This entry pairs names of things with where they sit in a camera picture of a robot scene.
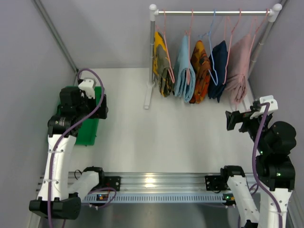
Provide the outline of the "yellow camouflage trousers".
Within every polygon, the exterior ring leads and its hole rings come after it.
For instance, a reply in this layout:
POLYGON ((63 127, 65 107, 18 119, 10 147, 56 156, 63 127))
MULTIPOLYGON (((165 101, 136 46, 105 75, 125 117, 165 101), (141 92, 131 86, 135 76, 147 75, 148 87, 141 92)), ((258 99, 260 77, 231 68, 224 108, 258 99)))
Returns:
POLYGON ((170 93, 174 93, 167 48, 160 32, 154 33, 153 73, 158 81, 159 92, 163 97, 168 97, 170 93))

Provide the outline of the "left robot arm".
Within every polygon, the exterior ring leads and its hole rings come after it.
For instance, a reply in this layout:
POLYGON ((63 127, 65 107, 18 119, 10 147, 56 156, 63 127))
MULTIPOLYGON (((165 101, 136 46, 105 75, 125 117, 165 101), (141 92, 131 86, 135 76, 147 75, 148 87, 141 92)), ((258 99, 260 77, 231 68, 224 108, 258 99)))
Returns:
POLYGON ((77 86, 67 86, 60 93, 57 112, 48 121, 48 156, 44 179, 38 196, 29 203, 29 210, 49 219, 75 220, 81 210, 81 202, 92 190, 104 185, 105 173, 101 167, 87 167, 81 177, 71 186, 68 173, 72 150, 76 144, 81 125, 70 129, 93 110, 92 120, 107 118, 106 95, 103 89, 94 89, 90 98, 77 86))

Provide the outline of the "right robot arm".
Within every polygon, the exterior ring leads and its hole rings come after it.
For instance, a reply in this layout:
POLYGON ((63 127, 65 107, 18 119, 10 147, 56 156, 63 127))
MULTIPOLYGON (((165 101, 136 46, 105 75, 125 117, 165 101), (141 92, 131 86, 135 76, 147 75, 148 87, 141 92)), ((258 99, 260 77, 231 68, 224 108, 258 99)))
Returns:
POLYGON ((208 191, 232 192, 232 196, 224 198, 225 205, 237 206, 241 228, 286 226, 288 203, 295 188, 295 168, 289 154, 296 146, 296 130, 284 121, 268 125, 277 110, 277 101, 264 96, 254 101, 247 112, 225 112, 227 130, 241 123, 239 132, 248 133, 254 143, 251 163, 256 182, 252 187, 240 166, 226 165, 218 176, 205 177, 208 191))

